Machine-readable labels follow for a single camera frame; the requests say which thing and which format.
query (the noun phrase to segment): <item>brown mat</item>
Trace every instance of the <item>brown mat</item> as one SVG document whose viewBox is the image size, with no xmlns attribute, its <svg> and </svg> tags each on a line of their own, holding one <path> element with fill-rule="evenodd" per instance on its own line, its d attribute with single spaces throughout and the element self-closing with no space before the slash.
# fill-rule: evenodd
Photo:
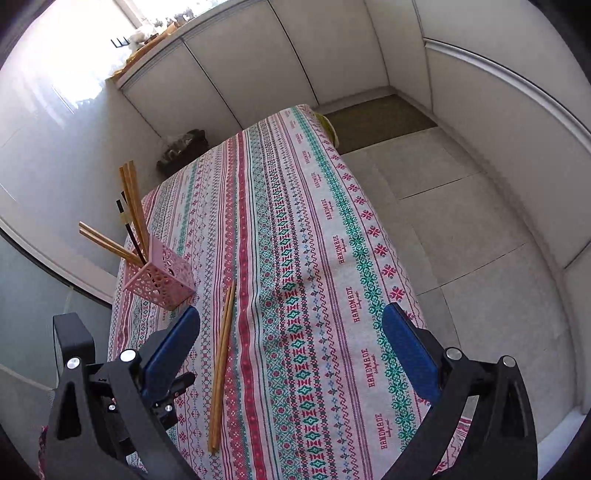
<svg viewBox="0 0 591 480">
<path fill-rule="evenodd" d="M 326 117 L 339 136 L 341 155 L 437 126 L 398 95 L 343 108 Z"/>
</svg>

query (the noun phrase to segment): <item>black chopstick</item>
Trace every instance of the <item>black chopstick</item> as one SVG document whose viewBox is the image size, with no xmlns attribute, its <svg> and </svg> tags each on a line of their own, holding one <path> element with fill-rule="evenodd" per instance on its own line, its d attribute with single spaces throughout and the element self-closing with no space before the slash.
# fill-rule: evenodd
<svg viewBox="0 0 591 480">
<path fill-rule="evenodd" d="M 117 200 L 117 208 L 119 209 L 119 213 L 124 213 L 123 205 L 121 203 L 121 200 Z M 135 239 L 134 233 L 133 233 L 133 231 L 132 231 L 132 229 L 131 229 L 131 227 L 130 227 L 130 225 L 129 225 L 129 223 L 127 221 L 125 221 L 125 228 L 127 229 L 127 233 L 129 233 L 129 236 L 131 238 L 131 241 L 132 241 L 132 243 L 133 243 L 133 245 L 135 247 L 135 251 L 139 255 L 139 259 L 145 265 L 146 264 L 146 260 L 145 260 L 144 256 L 142 255 L 142 251 L 139 248 L 138 241 Z"/>
</svg>

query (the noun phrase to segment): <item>silver bolt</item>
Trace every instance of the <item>silver bolt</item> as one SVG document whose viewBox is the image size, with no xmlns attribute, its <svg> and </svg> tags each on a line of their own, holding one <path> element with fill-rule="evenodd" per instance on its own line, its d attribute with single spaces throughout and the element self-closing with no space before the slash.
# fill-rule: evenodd
<svg viewBox="0 0 591 480">
<path fill-rule="evenodd" d="M 453 347 L 448 348 L 445 354 L 450 360 L 459 360 L 460 358 L 462 358 L 462 352 L 459 351 L 457 348 Z"/>
<path fill-rule="evenodd" d="M 77 356 L 75 356 L 68 360 L 66 367 L 68 367 L 70 370 L 74 370 L 76 367 L 78 367 L 78 365 L 80 365 L 80 359 Z"/>
<path fill-rule="evenodd" d="M 514 366 L 517 365 L 517 362 L 515 361 L 515 359 L 509 355 L 505 355 L 503 357 L 503 363 L 505 364 L 506 367 L 509 367 L 509 368 L 513 368 Z"/>
<path fill-rule="evenodd" d="M 121 358 L 122 362 L 131 362 L 135 358 L 135 350 L 123 350 L 119 358 Z"/>
</svg>

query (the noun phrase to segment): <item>table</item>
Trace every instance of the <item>table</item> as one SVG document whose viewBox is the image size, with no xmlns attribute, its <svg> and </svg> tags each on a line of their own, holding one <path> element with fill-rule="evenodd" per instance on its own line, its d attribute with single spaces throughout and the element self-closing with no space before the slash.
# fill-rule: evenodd
<svg viewBox="0 0 591 480">
<path fill-rule="evenodd" d="M 424 327 L 372 206 L 307 105 L 213 148 L 144 198 L 148 227 L 193 266 L 201 332 L 193 388 L 169 431 L 203 479 L 379 479 L 428 403 L 381 329 L 398 302 Z M 207 452 L 213 358 L 236 278 L 220 452 Z M 122 290 L 109 358 L 174 317 Z M 462 419 L 438 469 L 453 463 Z"/>
</svg>

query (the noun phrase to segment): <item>pen holder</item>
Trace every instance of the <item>pen holder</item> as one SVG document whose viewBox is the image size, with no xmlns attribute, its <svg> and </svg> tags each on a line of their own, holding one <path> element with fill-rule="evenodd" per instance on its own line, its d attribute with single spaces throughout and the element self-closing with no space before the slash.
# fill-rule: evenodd
<svg viewBox="0 0 591 480">
<path fill-rule="evenodd" d="M 125 262 L 125 289 L 163 309 L 174 310 L 195 293 L 191 265 L 154 235 L 150 235 L 148 263 Z"/>
</svg>

